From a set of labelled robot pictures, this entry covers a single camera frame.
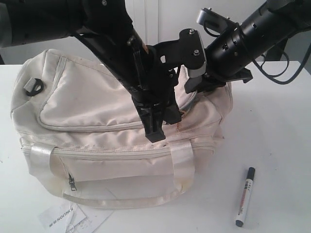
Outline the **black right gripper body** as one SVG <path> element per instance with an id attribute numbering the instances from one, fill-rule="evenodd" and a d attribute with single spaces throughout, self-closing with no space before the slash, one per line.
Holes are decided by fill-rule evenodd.
<path id="1" fill-rule="evenodd" d="M 227 83 L 234 81 L 243 81 L 243 83 L 247 83 L 253 79 L 253 76 L 250 70 L 243 68 L 230 77 L 219 76 L 218 74 L 209 74 L 206 72 L 201 75 L 200 78 L 200 82 L 194 88 L 194 91 L 197 91 L 198 93 L 203 91 L 213 91 L 216 88 L 223 87 Z"/>

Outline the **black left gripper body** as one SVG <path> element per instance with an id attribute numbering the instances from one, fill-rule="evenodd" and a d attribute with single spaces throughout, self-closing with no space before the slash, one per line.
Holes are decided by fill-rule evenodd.
<path id="1" fill-rule="evenodd" d="M 170 106 L 178 84 L 173 69 L 180 66 L 175 50 L 142 43 L 97 44 L 97 57 L 131 94 L 135 104 Z"/>

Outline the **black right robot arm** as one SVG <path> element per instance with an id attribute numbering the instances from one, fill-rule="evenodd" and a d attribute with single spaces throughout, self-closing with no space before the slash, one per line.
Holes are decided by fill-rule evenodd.
<path id="1" fill-rule="evenodd" d="M 311 2 L 309 0 L 267 0 L 242 24 L 235 23 L 211 9 L 201 9 L 197 23 L 215 40 L 205 48 L 206 68 L 201 75 L 190 78 L 184 88 L 186 93 L 212 91 L 226 83 L 252 80 L 245 67 L 253 63 L 269 80 L 280 85 L 293 82 L 310 57 L 307 49 L 303 61 L 294 75 L 280 81 L 278 75 L 265 72 L 256 58 L 280 42 L 297 33 L 311 29 Z"/>

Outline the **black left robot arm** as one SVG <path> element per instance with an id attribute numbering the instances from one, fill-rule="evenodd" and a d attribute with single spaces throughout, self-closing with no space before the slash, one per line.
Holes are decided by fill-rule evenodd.
<path id="1" fill-rule="evenodd" d="M 145 45 L 122 0 L 3 0 L 2 48 L 75 37 L 130 93 L 145 136 L 165 139 L 163 123 L 180 122 L 174 96 L 178 76 L 161 62 L 158 45 Z"/>

